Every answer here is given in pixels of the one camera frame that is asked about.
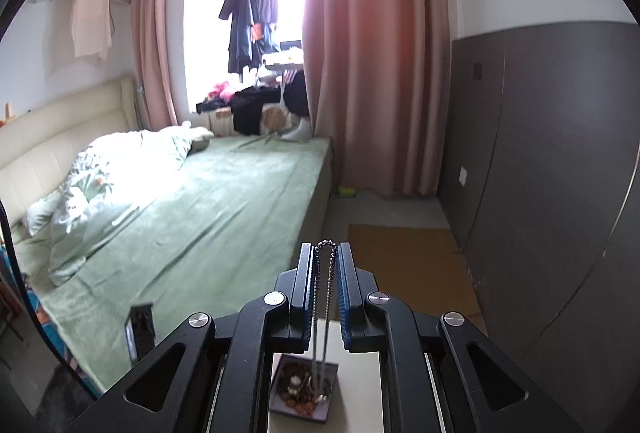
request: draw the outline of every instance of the hanging clothes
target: hanging clothes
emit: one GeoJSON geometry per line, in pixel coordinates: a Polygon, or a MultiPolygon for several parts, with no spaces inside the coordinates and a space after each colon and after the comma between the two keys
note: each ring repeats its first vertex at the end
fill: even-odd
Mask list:
{"type": "Polygon", "coordinates": [[[244,67],[258,68],[263,54],[280,52],[273,35],[278,23],[278,0],[225,0],[220,20],[230,16],[230,73],[241,74],[244,67]]]}
{"type": "Polygon", "coordinates": [[[74,0],[71,36],[75,57],[97,54],[106,60],[111,47],[109,0],[74,0]]]}

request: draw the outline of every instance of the chain necklace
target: chain necklace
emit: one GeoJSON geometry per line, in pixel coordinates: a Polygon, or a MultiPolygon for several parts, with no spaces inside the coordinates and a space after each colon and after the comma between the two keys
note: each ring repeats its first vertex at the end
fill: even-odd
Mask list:
{"type": "Polygon", "coordinates": [[[312,305],[312,337],[313,337],[313,358],[311,360],[311,380],[314,400],[321,398],[321,392],[324,386],[324,367],[326,365],[326,347],[329,339],[329,312],[331,307],[331,292],[334,288],[334,271],[335,260],[337,257],[338,245],[330,239],[324,239],[318,242],[314,248],[314,297],[312,305]],[[325,247],[331,247],[331,257],[329,259],[329,281],[326,289],[326,312],[324,314],[324,348],[322,349],[322,363],[320,365],[320,378],[318,379],[318,366],[316,361],[316,352],[318,350],[318,293],[320,290],[320,251],[325,247]]]}

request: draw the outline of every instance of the green bed sheet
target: green bed sheet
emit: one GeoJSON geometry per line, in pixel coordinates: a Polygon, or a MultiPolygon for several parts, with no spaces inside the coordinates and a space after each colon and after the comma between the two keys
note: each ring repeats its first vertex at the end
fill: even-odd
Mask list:
{"type": "Polygon", "coordinates": [[[62,286],[47,275],[46,229],[17,244],[21,267],[60,336],[102,390],[130,368],[129,308],[153,303],[157,341],[196,311],[219,317],[290,269],[329,153],[324,139],[213,139],[175,185],[62,286]]]}

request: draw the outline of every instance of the black clothing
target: black clothing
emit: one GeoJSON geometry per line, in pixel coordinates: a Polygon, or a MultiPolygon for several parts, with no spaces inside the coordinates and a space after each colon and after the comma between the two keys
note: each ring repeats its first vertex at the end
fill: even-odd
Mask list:
{"type": "Polygon", "coordinates": [[[279,102],[280,87],[249,87],[236,92],[230,102],[234,130],[244,136],[259,136],[262,105],[279,102]]]}
{"type": "Polygon", "coordinates": [[[278,0],[225,0],[220,10],[220,20],[231,16],[229,39],[229,72],[242,73],[246,66],[258,68],[262,55],[279,52],[273,39],[273,27],[278,23],[278,0]],[[262,38],[253,41],[252,26],[262,25],[262,38]]]}
{"type": "Polygon", "coordinates": [[[224,99],[220,99],[219,96],[215,96],[213,99],[210,99],[209,101],[196,103],[196,112],[199,114],[203,112],[211,112],[212,110],[225,108],[225,106],[228,106],[228,105],[229,103],[227,103],[224,99]]]}
{"type": "Polygon", "coordinates": [[[284,89],[284,104],[292,113],[301,118],[309,117],[309,103],[306,100],[305,72],[300,70],[293,76],[293,81],[284,89]]]}

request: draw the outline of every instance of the beige upholstered headboard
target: beige upholstered headboard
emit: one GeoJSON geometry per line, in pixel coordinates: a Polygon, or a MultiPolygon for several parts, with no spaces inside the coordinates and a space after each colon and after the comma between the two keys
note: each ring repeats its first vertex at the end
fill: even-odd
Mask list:
{"type": "Polygon", "coordinates": [[[14,225],[36,200],[56,189],[92,140],[138,130],[129,77],[82,90],[0,128],[0,200],[14,225]]]}

